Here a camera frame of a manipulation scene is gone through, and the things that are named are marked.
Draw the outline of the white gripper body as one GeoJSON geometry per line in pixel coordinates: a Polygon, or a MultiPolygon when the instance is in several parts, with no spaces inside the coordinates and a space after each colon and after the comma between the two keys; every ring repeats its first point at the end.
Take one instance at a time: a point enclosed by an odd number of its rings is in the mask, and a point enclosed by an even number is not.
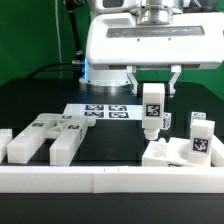
{"type": "Polygon", "coordinates": [[[189,13],[169,25],[139,25],[129,13],[96,17],[86,57],[94,69],[216,69],[224,62],[224,13],[189,13]]]}

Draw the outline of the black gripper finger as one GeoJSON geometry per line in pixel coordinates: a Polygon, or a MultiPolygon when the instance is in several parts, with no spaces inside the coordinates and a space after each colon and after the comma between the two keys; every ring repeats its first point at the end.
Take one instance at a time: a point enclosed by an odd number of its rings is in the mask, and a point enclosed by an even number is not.
{"type": "Polygon", "coordinates": [[[135,66],[128,66],[126,68],[126,73],[129,81],[133,85],[132,92],[133,94],[140,98],[142,96],[142,85],[136,79],[136,67],[135,66]]]}
{"type": "Polygon", "coordinates": [[[181,75],[182,66],[181,65],[172,65],[170,72],[171,72],[171,79],[168,83],[168,90],[169,90],[169,96],[173,97],[176,93],[175,84],[176,84],[179,76],[181,75]]]}

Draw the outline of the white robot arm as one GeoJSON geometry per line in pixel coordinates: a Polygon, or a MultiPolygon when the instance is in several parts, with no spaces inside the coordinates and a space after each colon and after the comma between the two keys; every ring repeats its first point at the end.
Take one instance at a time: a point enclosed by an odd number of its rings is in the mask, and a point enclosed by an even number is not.
{"type": "Polygon", "coordinates": [[[90,9],[86,48],[75,41],[84,66],[82,85],[96,91],[138,90],[138,70],[168,70],[168,94],[182,71],[224,63],[221,0],[64,0],[71,21],[90,9]]]}

